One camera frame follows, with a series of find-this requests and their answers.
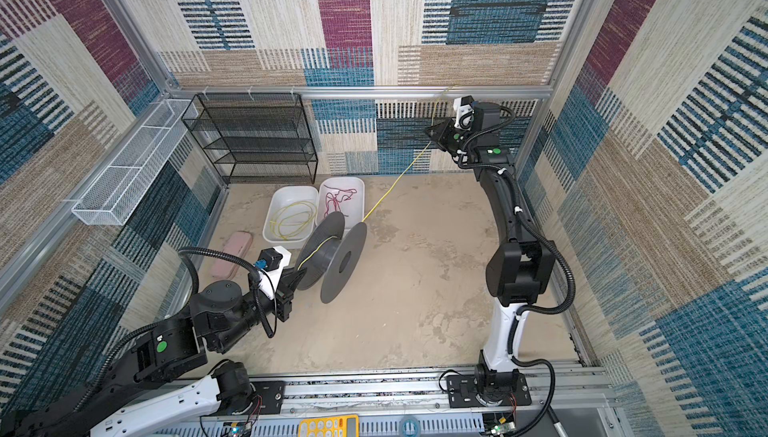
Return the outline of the blue tape roll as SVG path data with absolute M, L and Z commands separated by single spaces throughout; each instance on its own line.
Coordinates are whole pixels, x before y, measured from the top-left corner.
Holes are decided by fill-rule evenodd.
M 404 416 L 398 426 L 398 435 L 400 437 L 420 437 L 422 426 L 415 416 Z

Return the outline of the yellow calculator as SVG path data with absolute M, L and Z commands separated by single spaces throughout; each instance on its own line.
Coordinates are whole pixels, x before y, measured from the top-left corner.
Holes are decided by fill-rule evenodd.
M 298 437 L 360 437 L 357 415 L 314 417 L 298 424 Z

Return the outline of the aluminium corner post right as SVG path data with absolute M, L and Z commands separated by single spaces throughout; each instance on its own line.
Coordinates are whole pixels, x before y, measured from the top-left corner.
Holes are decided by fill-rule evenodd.
M 582 36 L 588 24 L 589 18 L 595 13 L 594 7 L 597 0 L 577 0 L 572 9 L 572 15 L 569 17 L 568 25 L 562 36 L 564 38 L 560 47 L 557 59 L 554 61 L 554 67 L 550 75 L 548 84 L 549 94 L 546 98 L 540 97 L 534 108 L 531 121 L 526 129 L 526 134 L 517 152 L 515 163 L 517 176 L 520 176 L 522 168 L 528 161 L 532 148 L 538 139 L 540 129 L 542 128 L 554 96 L 564 86 L 566 71 L 569 70 L 575 61 L 577 46 L 582 40 Z

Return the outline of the aluminium horizontal back rail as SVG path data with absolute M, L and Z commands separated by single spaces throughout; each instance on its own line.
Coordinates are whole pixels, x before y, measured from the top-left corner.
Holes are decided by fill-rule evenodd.
M 546 100 L 554 92 L 552 86 L 247 86 L 247 87 L 182 87 L 167 93 L 175 99 L 191 99 L 194 95 L 290 94 L 311 100 L 437 100 L 472 96 L 480 100 Z

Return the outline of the aluminium corner post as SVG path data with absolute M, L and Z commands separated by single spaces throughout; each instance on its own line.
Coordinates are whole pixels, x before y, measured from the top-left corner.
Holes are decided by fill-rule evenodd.
M 532 148 L 538 139 L 540 129 L 542 128 L 554 96 L 564 86 L 566 71 L 569 70 L 575 61 L 577 46 L 582 40 L 582 36 L 588 24 L 589 18 L 595 13 L 594 7 L 597 0 L 577 0 L 572 9 L 572 15 L 569 17 L 568 25 L 562 36 L 564 38 L 560 47 L 557 59 L 554 61 L 554 67 L 550 75 L 548 84 L 549 94 L 546 98 L 540 97 L 534 108 L 531 121 L 526 129 L 526 134 L 517 152 L 515 163 L 517 176 L 520 176 L 522 168 L 528 161 Z
M 131 14 L 126 0 L 102 0 L 116 25 L 123 33 L 139 62 L 144 66 L 153 83 L 165 94 L 171 93 L 170 74 L 162 60 L 149 44 L 148 39 L 138 26 L 137 19 Z

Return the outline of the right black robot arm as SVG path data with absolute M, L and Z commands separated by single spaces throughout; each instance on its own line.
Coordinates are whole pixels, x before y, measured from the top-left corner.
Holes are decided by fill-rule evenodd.
M 494 299 L 491 330 L 470 375 L 447 372 L 438 380 L 453 408 L 528 405 L 520 358 L 527 319 L 557 315 L 575 298 L 575 279 L 556 244 L 537 228 L 524 208 L 516 167 L 500 141 L 515 115 L 506 106 L 455 99 L 454 117 L 427 128 L 435 146 L 462 170 L 474 173 L 491 206 L 499 244 L 485 279 Z

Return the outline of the pink eraser block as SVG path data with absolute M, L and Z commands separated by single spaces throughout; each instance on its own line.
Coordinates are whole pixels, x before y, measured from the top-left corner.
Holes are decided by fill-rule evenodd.
M 253 242 L 249 232 L 234 232 L 224 243 L 222 252 L 235 257 L 244 258 Z M 238 265 L 216 258 L 211 266 L 211 277 L 214 280 L 230 280 L 237 272 Z

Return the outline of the aluminium corner post left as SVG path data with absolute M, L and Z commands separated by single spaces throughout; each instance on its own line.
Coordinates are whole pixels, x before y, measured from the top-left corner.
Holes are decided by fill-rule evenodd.
M 137 19 L 131 14 L 126 0 L 102 0 L 116 25 L 123 33 L 139 62 L 144 66 L 153 83 L 165 94 L 171 93 L 170 74 L 162 60 L 149 44 L 148 39 L 138 26 Z

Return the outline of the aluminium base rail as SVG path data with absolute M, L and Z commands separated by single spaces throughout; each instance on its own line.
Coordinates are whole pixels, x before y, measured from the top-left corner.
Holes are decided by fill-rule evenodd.
M 441 368 L 395 369 L 363 374 L 260 376 L 256 397 L 241 411 L 214 400 L 214 382 L 182 381 L 118 410 L 97 424 L 93 436 L 297 436 L 308 418 L 357 415 L 361 436 L 399 436 L 404 416 L 415 416 L 421 436 L 508 436 L 532 422 L 547 396 L 544 367 L 523 371 L 528 405 L 453 408 L 438 380 Z

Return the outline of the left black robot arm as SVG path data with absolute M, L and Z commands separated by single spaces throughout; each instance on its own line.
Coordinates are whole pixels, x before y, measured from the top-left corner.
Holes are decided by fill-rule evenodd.
M 178 252 L 188 268 L 192 293 L 175 314 L 123 337 L 95 378 L 34 412 L 13 412 L 1 421 L 4 436 L 140 436 L 178 420 L 262 406 L 243 364 L 226 359 L 198 381 L 143 403 L 136 398 L 205 365 L 210 353 L 225 354 L 252 328 L 274 337 L 285 321 L 307 270 L 290 266 L 287 254 L 266 249 L 258 264 L 199 247 Z M 248 290 L 217 281 L 205 289 L 191 258 L 210 257 L 246 270 Z

